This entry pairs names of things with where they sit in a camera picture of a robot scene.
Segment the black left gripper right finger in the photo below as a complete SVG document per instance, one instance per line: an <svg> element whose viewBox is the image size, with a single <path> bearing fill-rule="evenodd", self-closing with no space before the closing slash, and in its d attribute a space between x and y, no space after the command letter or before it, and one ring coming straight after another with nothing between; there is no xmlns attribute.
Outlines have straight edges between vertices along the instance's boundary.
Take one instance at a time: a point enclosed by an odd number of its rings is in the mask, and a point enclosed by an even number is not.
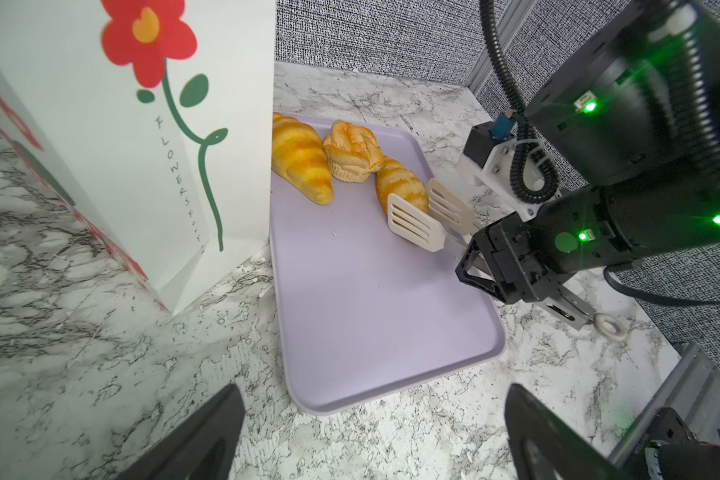
<svg viewBox="0 0 720 480"><path fill-rule="evenodd" d="M520 479L628 479L522 385L505 402L509 447Z"/></svg>

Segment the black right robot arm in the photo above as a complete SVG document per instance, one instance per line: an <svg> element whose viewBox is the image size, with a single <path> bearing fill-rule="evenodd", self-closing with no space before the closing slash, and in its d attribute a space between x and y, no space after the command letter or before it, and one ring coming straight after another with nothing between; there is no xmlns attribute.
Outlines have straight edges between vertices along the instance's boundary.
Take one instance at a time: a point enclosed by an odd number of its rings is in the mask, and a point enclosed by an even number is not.
<svg viewBox="0 0 720 480"><path fill-rule="evenodd" d="M513 304L576 273L720 242L720 24L694 1L633 1L525 102L479 5L508 111L465 157L514 211L473 233L456 275Z"/></svg>

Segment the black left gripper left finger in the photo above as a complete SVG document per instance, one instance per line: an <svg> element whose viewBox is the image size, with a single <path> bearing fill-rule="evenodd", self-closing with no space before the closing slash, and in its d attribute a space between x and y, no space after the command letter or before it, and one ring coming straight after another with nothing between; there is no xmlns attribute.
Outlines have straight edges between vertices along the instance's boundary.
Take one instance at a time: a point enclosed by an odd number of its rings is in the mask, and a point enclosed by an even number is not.
<svg viewBox="0 0 720 480"><path fill-rule="evenodd" d="M235 384L223 387L120 479L226 479L245 418Z"/></svg>

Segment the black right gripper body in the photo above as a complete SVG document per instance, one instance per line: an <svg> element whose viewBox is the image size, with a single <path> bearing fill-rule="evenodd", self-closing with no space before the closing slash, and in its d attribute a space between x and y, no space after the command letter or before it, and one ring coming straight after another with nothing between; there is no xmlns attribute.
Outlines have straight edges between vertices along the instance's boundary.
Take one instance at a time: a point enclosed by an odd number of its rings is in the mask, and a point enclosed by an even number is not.
<svg viewBox="0 0 720 480"><path fill-rule="evenodd" d="M631 263L636 250L610 216L613 199L586 187L542 205L527 222L517 213L493 222L472 236L455 273L505 304L532 303L577 272Z"/></svg>

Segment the white and metal tongs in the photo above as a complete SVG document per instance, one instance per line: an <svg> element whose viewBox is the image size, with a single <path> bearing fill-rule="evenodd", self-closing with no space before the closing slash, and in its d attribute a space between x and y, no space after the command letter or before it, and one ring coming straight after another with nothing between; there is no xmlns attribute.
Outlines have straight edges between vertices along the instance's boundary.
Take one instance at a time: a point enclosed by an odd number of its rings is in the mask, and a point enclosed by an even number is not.
<svg viewBox="0 0 720 480"><path fill-rule="evenodd" d="M484 224L477 219L470 205L439 181L431 179L425 187L428 196L427 213L396 194L388 197L386 218L389 229L426 251L446 250L462 258L467 253L468 242ZM611 340L626 339L627 328L618 319L596 312L590 304L561 284L534 303L576 329L592 324Z"/></svg>

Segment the white paper bag with rose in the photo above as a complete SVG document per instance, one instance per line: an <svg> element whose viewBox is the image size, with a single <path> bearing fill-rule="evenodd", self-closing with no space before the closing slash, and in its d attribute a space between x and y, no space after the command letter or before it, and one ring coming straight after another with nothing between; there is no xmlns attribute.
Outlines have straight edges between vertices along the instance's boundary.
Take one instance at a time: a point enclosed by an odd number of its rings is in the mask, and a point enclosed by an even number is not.
<svg viewBox="0 0 720 480"><path fill-rule="evenodd" d="M0 1L0 135L168 311L269 236L272 1Z"/></svg>

